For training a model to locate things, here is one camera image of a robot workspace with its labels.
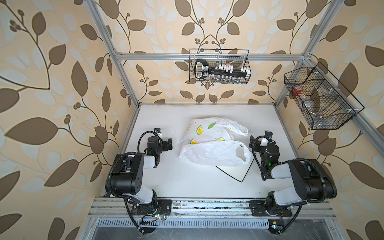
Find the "white plastic bag fruit print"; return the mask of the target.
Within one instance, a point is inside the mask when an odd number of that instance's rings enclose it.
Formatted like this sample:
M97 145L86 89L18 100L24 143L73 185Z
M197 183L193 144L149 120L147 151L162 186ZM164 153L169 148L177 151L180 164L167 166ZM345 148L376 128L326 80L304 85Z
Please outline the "white plastic bag fruit print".
M248 129L225 118L191 120L181 139L179 158L198 165L242 167L253 155L239 139L248 136Z

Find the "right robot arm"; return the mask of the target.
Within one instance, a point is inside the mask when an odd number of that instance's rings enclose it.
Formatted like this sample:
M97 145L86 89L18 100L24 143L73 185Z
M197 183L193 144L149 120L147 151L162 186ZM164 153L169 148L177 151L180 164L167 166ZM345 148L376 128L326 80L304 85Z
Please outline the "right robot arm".
M296 158L280 162L280 148L272 132L251 137L249 147L257 163L262 181L292 180L282 190L270 191L264 202L250 201L254 217L277 217L279 223L270 222L269 232L282 235L296 220L304 205L319 204L337 196L337 187L321 164L314 159Z

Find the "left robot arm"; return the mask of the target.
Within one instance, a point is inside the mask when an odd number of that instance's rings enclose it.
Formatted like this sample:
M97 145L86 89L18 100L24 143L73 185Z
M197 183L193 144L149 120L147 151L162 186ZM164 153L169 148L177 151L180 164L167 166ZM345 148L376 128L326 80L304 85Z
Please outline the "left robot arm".
M136 152L116 155L107 177L106 192L124 201L131 222L143 235L152 233L156 222L172 211L172 200L159 200L156 191L144 185L144 170L158 167L161 153L172 149L172 139L164 141L160 128L146 131Z

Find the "white tray black rim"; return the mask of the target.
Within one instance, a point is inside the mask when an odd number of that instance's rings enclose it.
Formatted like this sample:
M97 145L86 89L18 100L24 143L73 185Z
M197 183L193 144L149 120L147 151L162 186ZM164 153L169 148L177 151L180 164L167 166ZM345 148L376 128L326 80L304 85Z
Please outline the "white tray black rim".
M226 176L230 177L231 179L242 183L249 170L251 169L252 165L254 163L254 158L244 166L240 167L216 167L218 170L220 170L222 173L224 173Z

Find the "red item in right basket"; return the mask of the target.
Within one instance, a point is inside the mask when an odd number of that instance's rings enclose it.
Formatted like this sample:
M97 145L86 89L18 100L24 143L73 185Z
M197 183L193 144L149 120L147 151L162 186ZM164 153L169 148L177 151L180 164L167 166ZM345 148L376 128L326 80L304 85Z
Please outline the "red item in right basket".
M296 95L300 95L302 91L303 91L303 87L300 85L294 86L292 90L293 94L296 94Z

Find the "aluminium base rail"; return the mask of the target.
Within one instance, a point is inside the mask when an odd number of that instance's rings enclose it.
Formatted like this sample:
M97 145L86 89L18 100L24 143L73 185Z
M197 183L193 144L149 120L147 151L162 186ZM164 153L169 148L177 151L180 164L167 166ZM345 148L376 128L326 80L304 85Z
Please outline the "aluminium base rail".
M143 213L130 206L142 228L268 229L283 226L297 212L286 207L282 213L262 211L263 200L252 199L159 199L157 210ZM115 198L96 198L88 217L99 227L133 227L125 203Z

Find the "black handled tool in basket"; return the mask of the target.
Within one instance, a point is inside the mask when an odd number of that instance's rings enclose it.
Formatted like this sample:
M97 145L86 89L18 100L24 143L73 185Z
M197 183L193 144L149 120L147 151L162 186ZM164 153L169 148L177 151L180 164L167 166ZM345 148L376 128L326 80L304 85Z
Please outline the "black handled tool in basket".
M210 80L246 80L251 77L251 70L248 67L241 67L238 70L232 65L224 65L218 61L214 66L211 66L206 60L197 60L192 71L195 78L200 80L205 78L209 78Z

